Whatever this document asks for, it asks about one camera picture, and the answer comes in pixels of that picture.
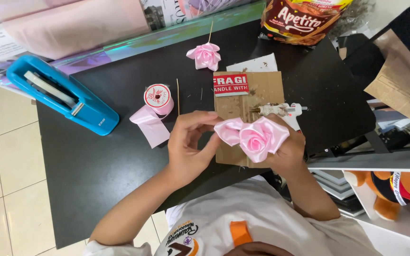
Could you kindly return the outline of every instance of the ribbon spool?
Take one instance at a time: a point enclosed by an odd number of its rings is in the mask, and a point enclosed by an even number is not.
[[[166,85],[154,84],[145,90],[145,104],[158,115],[168,115],[174,108],[170,90]]]
[[[149,86],[144,93],[145,105],[129,119],[137,124],[147,138],[151,148],[168,140],[170,132],[162,123],[174,108],[170,90],[164,84]]]

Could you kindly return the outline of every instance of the blue tape dispenser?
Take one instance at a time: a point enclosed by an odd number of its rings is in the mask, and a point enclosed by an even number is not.
[[[7,78],[36,100],[66,118],[101,135],[119,122],[118,114],[77,80],[69,78],[43,60],[24,55],[7,69]]]

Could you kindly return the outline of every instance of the hand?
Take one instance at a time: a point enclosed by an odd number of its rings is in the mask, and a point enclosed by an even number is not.
[[[197,149],[197,142],[203,132],[213,131],[214,125],[221,121],[216,112],[198,110],[177,118],[168,141],[169,163],[164,169],[169,182],[184,187],[208,167],[221,139],[214,133],[202,150]]]
[[[289,180],[304,165],[305,136],[296,132],[276,114],[269,114],[266,118],[289,129],[289,137],[284,141],[275,154],[268,154],[265,160],[270,168],[281,177]]]

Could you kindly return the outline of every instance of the white t-shirt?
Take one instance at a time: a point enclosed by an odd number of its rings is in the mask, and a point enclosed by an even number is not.
[[[296,256],[381,255],[355,220],[304,218],[261,176],[170,208],[167,218],[170,233],[154,256],[175,256],[179,247],[189,251],[188,255],[222,256],[234,248],[231,221],[242,220],[247,222],[254,242],[265,242]],[[84,256],[113,255],[151,256],[151,249],[148,243],[108,247],[92,241],[84,251]]]

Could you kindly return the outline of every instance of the person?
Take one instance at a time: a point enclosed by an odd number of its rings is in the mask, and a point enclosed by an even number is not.
[[[265,160],[284,177],[293,205],[256,176],[167,210],[169,234],[155,256],[380,255],[362,227],[342,217],[303,160],[305,137],[281,118],[290,136]],[[216,112],[180,115],[168,141],[169,163],[114,206],[94,229],[85,256],[150,256],[148,243],[133,239],[163,201],[193,181],[213,159],[221,140],[214,133],[197,149],[205,131],[223,121]]]

